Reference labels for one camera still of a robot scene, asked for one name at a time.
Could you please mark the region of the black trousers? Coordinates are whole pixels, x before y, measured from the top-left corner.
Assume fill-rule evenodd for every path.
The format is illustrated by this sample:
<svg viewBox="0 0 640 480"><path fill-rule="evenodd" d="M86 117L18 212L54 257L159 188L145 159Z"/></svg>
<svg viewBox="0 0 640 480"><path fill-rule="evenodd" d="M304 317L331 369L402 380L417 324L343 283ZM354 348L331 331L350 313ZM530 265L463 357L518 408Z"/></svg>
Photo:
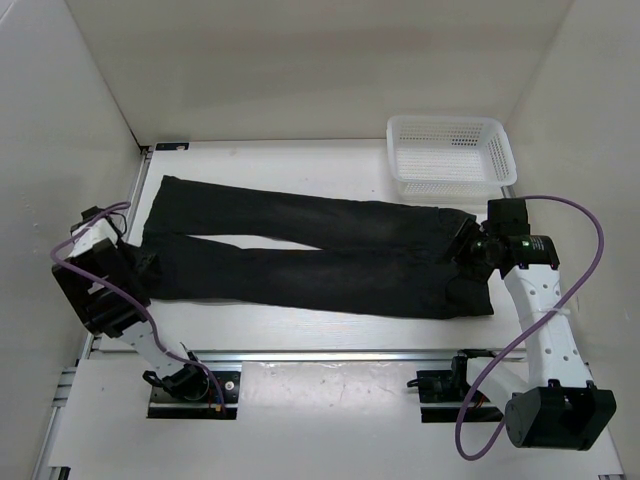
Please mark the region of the black trousers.
<svg viewBox="0 0 640 480"><path fill-rule="evenodd" d="M493 313L444 253L464 211L165 177L143 228L157 300L235 300L418 319Z"/></svg>

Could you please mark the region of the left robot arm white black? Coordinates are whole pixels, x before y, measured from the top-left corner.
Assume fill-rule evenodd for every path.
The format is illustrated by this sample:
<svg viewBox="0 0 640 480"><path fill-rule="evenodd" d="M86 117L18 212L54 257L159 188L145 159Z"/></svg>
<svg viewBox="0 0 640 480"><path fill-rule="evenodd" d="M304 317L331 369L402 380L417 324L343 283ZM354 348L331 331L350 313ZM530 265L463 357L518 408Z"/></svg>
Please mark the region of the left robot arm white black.
<svg viewBox="0 0 640 480"><path fill-rule="evenodd" d="M51 272L87 331L132 347L147 362L147 383L186 402L211 399L219 386L213 373L183 344L164 341L149 311L125 228L113 220L130 206L84 211L69 238L51 250Z"/></svg>

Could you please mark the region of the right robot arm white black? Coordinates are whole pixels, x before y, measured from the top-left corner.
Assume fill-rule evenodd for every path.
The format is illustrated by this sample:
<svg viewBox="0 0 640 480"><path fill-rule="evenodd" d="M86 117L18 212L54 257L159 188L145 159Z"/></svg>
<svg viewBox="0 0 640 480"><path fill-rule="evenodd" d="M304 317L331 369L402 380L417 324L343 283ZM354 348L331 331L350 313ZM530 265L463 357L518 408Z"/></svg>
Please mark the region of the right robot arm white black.
<svg viewBox="0 0 640 480"><path fill-rule="evenodd" d="M613 392L595 385L564 310L599 266L605 247L603 228L587 208L570 204L591 221L597 247L587 270L562 291L555 245L548 236L532 234L526 202L524 197L489 201L486 220L465 221L445 255L477 279L499 272L522 330L499 353L469 358L449 375L450 390L463 399L454 442L468 461L489 451L483 447L470 454L462 445L462 426L477 394L501 412L496 430L507 433L517 448L587 451L617 408Z"/></svg>

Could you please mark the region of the white perforated plastic basket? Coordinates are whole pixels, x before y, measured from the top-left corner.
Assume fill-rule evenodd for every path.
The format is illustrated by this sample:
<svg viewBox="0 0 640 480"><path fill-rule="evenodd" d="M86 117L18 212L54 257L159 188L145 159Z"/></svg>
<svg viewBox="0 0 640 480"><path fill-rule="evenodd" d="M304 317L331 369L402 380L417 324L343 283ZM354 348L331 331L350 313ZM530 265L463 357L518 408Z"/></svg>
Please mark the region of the white perforated plastic basket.
<svg viewBox="0 0 640 480"><path fill-rule="evenodd" d="M397 115L387 122L386 144L405 199L482 203L517 181L508 136L493 118Z"/></svg>

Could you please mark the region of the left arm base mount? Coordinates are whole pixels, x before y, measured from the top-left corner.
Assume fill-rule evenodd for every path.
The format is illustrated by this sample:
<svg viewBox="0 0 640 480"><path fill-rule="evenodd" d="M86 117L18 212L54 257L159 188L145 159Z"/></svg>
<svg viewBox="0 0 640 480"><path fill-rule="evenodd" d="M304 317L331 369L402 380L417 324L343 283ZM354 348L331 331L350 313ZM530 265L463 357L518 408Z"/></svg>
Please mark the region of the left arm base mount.
<svg viewBox="0 0 640 480"><path fill-rule="evenodd" d="M142 378L151 386L149 419L235 420L241 390L241 372L213 371L216 384L199 368L185 366L173 376L160 379L147 370Z"/></svg>

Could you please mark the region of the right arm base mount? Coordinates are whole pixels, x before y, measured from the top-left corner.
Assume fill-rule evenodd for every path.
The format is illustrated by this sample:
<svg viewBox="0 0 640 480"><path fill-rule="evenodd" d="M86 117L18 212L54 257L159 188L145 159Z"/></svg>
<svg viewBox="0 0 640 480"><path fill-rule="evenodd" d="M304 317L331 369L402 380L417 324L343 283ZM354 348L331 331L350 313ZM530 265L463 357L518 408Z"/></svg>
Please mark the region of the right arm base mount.
<svg viewBox="0 0 640 480"><path fill-rule="evenodd" d="M446 369L419 370L406 383L418 394L423 424L455 424L459 407L469 384L466 381L467 363L475 358L494 358L489 350L464 349L457 352ZM469 423L499 423L503 414L492 406L482 393L476 392L466 410L464 421Z"/></svg>

